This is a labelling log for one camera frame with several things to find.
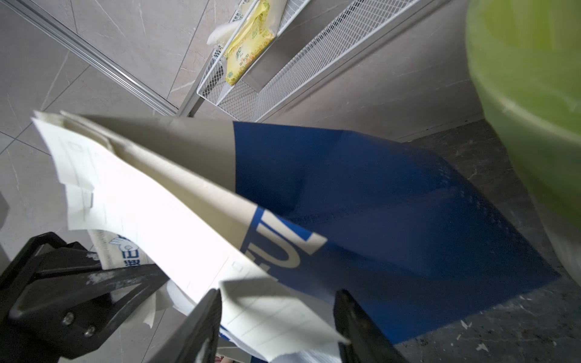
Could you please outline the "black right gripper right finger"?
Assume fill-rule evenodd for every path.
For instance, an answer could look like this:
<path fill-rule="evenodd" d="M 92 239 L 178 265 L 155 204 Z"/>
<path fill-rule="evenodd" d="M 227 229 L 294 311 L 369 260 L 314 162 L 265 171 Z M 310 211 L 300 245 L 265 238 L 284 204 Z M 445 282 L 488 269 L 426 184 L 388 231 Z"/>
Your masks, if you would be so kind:
<path fill-rule="evenodd" d="M 337 332 L 349 340 L 338 344 L 342 362 L 408 362 L 347 290 L 335 294 L 333 314 Z"/>

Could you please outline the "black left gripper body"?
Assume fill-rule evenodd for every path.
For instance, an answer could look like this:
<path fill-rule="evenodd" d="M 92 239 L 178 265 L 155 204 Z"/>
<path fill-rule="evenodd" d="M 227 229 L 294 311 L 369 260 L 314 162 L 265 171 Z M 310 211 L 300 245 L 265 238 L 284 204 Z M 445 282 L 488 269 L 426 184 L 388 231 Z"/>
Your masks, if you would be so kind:
<path fill-rule="evenodd" d="M 28 240 L 1 276 L 1 360 L 57 362 L 98 349 L 78 325 L 73 284 L 99 269 L 96 253 L 54 232 Z"/>

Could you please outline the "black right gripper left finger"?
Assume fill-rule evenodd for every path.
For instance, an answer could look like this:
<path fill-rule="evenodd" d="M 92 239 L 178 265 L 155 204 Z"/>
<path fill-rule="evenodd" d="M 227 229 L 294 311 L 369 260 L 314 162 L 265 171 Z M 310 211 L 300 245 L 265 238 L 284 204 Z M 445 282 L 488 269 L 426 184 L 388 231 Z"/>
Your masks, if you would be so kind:
<path fill-rule="evenodd" d="M 220 290 L 210 289 L 149 362 L 215 362 L 221 318 Z"/>

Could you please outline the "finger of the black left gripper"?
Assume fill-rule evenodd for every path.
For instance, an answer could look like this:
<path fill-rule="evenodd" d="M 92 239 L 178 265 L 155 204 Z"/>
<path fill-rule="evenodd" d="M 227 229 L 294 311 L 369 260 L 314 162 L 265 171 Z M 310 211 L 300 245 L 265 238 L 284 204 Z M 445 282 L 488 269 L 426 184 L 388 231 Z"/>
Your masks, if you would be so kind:
<path fill-rule="evenodd" d="M 169 278 L 156 265 L 37 279 L 8 308 L 8 321 L 60 358 L 97 350 Z"/>

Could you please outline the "receipt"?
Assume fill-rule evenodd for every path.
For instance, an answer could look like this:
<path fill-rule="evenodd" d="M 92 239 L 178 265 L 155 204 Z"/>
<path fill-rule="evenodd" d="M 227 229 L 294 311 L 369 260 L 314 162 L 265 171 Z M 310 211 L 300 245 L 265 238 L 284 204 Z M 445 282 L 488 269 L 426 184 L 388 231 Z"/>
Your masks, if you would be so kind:
<path fill-rule="evenodd" d="M 64 185 L 72 229 L 122 237 L 147 257 L 177 306 L 222 291 L 221 331 L 268 362 L 338 362 L 332 305 L 291 288 L 325 237 L 266 201 L 321 145 L 323 129 L 36 112 L 33 123 Z"/>

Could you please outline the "blue white paper bag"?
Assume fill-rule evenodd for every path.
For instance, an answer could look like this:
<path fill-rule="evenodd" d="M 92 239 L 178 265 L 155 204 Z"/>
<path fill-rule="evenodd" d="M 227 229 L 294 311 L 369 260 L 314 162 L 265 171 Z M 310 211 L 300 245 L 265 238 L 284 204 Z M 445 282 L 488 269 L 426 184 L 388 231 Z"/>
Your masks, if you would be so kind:
<path fill-rule="evenodd" d="M 394 343 L 557 278 L 512 224 L 447 162 L 351 131 L 301 150 L 266 204 L 325 237 L 290 287 L 333 305 L 347 290 Z"/>

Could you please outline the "white trash bin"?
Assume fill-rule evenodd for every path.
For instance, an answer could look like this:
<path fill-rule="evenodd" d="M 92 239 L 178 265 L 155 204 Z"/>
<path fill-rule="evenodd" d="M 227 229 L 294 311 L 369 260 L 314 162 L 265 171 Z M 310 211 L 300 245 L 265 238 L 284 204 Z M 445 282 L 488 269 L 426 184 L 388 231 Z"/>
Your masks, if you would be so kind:
<path fill-rule="evenodd" d="M 568 275 L 580 285 L 580 228 L 531 198 L 556 256 Z"/>

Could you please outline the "yellow wet wipes pack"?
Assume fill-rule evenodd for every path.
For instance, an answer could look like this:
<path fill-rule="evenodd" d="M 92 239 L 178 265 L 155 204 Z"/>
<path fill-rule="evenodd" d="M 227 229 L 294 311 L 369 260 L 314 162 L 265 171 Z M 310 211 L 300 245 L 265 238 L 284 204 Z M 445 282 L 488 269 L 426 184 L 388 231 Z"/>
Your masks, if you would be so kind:
<path fill-rule="evenodd" d="M 225 81 L 234 86 L 276 38 L 286 0 L 262 0 L 250 7 L 233 41 L 225 50 Z"/>

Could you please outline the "green trash bag liner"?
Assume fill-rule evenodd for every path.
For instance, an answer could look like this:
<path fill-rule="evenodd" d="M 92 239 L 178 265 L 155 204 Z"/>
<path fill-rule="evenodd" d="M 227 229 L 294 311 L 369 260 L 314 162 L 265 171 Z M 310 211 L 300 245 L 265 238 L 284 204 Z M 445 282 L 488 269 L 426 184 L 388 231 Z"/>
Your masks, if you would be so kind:
<path fill-rule="evenodd" d="M 580 3 L 472 1 L 471 78 L 487 122 L 540 203 L 580 220 Z"/>

